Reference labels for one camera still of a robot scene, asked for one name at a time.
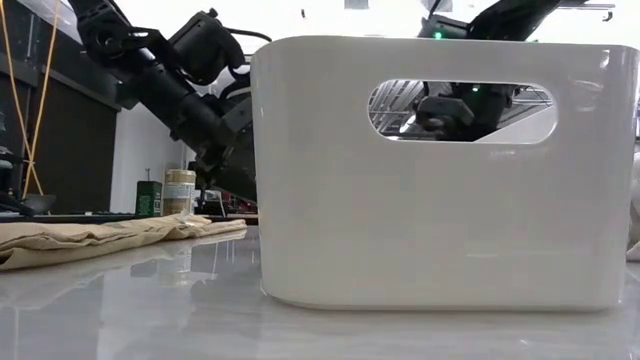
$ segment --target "green container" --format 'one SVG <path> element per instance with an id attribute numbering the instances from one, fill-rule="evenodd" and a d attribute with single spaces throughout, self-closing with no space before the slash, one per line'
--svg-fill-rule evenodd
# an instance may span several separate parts
<path id="1" fill-rule="evenodd" d="M 156 217 L 161 215 L 162 184 L 157 181 L 138 181 L 136 215 Z"/>

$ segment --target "white wall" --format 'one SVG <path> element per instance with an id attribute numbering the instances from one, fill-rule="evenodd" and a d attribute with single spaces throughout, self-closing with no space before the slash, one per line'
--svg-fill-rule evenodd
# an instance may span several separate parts
<path id="1" fill-rule="evenodd" d="M 116 123 L 116 141 L 111 182 L 111 211 L 134 212 L 136 186 L 147 179 L 163 182 L 166 169 L 182 163 L 182 142 L 169 137 L 165 127 L 147 108 L 137 105 L 122 110 Z"/>

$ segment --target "beige cloth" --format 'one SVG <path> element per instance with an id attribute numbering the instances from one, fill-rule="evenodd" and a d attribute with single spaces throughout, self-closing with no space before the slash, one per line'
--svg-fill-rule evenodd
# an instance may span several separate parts
<path id="1" fill-rule="evenodd" d="M 0 224 L 0 271 L 66 263 L 159 241 L 198 238 L 246 228 L 244 220 L 211 223 L 193 215 L 104 225 Z"/>

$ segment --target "orange cable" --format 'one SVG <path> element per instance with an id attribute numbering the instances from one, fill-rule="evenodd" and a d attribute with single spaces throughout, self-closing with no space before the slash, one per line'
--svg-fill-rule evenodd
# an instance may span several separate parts
<path id="1" fill-rule="evenodd" d="M 8 60 L 7 62 L 9 63 L 9 79 L 11 82 L 11 89 L 13 91 L 13 100 L 15 102 L 16 111 L 18 113 L 18 119 L 20 120 L 20 130 L 22 130 L 22 141 L 24 142 L 25 148 L 27 150 L 27 160 L 29 162 L 29 167 L 32 168 L 33 177 L 36 180 L 38 191 L 40 192 L 40 195 L 44 195 L 44 192 L 42 191 L 42 186 L 40 186 L 40 180 L 38 179 L 38 174 L 35 171 L 35 167 L 33 167 L 34 158 L 31 153 L 31 149 L 29 148 L 29 141 L 27 140 L 27 130 L 25 129 L 25 121 L 24 121 L 24 117 L 22 116 L 22 109 L 20 108 L 20 100 L 18 99 L 18 89 L 16 88 L 16 79 L 13 73 L 11 46 L 9 45 L 9 32 L 7 31 L 7 20 L 6 20 L 6 15 L 4 11 L 4 0 L 0 0 L 0 16 L 2 17 L 2 32 L 4 34 L 4 42 L 7 48 L 7 60 Z"/>
<path id="2" fill-rule="evenodd" d="M 36 150 L 38 148 L 38 135 L 40 134 L 40 123 L 42 122 L 42 114 L 44 112 L 44 103 L 47 98 L 47 86 L 49 85 L 49 70 L 51 70 L 51 60 L 53 59 L 53 48 L 56 44 L 56 30 L 58 28 L 58 14 L 60 13 L 60 0 L 56 0 L 56 10 L 53 18 L 53 30 L 51 32 L 51 42 L 49 43 L 49 55 L 47 56 L 47 67 L 44 72 L 44 84 L 42 85 L 42 97 L 40 98 L 40 108 L 38 109 L 38 118 L 36 120 L 36 130 L 33 135 L 33 143 L 31 145 L 31 155 L 36 156 Z M 33 161 L 29 162 L 29 170 L 27 170 L 27 180 L 25 182 L 24 191 L 22 197 L 27 196 L 27 190 L 29 189 L 29 181 L 31 180 L 31 169 L 33 169 Z"/>

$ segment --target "gray table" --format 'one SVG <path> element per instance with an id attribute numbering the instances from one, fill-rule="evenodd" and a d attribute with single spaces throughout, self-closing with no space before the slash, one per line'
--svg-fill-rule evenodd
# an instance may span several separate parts
<path id="1" fill-rule="evenodd" d="M 640 359 L 637 265 L 596 314 L 323 312 L 261 293 L 256 228 L 208 242 L 0 275 L 0 358 Z"/>

